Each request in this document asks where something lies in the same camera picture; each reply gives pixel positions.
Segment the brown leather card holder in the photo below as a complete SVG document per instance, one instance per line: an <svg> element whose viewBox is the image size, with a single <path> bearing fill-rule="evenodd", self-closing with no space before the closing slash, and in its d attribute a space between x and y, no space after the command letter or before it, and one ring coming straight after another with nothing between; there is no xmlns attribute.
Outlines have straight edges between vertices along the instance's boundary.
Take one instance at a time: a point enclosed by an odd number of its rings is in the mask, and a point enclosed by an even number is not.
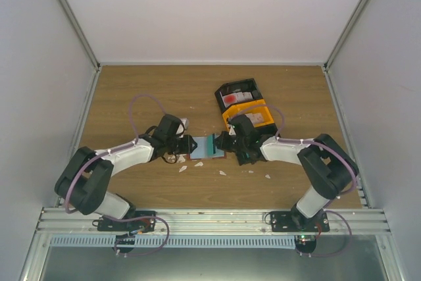
<svg viewBox="0 0 421 281"><path fill-rule="evenodd" d="M191 154L188 155L190 160L203 160L203 159L225 159L226 153L217 148L215 140L218 134L211 134L209 136L193 137L193 141L197 147Z"/></svg>

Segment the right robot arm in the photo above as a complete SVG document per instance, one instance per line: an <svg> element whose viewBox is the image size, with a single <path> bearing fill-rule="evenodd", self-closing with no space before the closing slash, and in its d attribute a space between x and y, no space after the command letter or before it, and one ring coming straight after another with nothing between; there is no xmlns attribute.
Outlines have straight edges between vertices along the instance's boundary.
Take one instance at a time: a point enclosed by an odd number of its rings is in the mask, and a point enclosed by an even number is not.
<svg viewBox="0 0 421 281"><path fill-rule="evenodd" d="M335 198L357 186L357 164L328 134L314 139L281 138L261 132L246 115L234 117L231 125L234 132L221 132L215 144L234 153L241 165L281 161L303 168L310 188L290 211L292 226L300 232L312 227L315 216Z"/></svg>

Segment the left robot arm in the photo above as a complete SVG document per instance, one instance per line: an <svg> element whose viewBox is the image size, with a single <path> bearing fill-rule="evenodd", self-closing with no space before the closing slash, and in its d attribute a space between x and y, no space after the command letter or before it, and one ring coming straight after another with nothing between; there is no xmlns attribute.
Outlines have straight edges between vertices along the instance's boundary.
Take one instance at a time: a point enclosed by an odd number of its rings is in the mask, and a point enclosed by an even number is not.
<svg viewBox="0 0 421 281"><path fill-rule="evenodd" d="M197 143L186 134L188 125L186 118L165 114L158 126L128 143L95 151L79 148L55 184L55 193L64 199L65 211L97 213L112 218L121 231L133 228L136 207L108 190L111 178L133 166L165 159L167 155L193 153Z"/></svg>

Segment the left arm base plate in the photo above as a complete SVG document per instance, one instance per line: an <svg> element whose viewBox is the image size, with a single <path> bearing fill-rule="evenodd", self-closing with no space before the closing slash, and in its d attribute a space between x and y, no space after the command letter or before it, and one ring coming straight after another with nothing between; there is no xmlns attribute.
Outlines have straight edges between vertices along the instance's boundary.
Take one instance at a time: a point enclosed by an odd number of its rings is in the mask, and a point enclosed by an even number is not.
<svg viewBox="0 0 421 281"><path fill-rule="evenodd" d="M109 218L100 217L93 220L92 225L100 232L153 232L155 229L155 211L134 211L128 218L142 217L141 220L118 222Z"/></svg>

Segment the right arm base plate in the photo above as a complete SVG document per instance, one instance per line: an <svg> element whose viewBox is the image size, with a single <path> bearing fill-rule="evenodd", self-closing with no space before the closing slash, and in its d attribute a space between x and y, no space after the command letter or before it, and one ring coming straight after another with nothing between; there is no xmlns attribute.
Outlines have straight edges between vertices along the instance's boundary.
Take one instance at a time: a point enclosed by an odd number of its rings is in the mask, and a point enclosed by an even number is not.
<svg viewBox="0 0 421 281"><path fill-rule="evenodd" d="M327 215L321 212L312 218L306 218L296 212L271 211L264 216L264 222L270 225L272 232L318 233L330 231Z"/></svg>

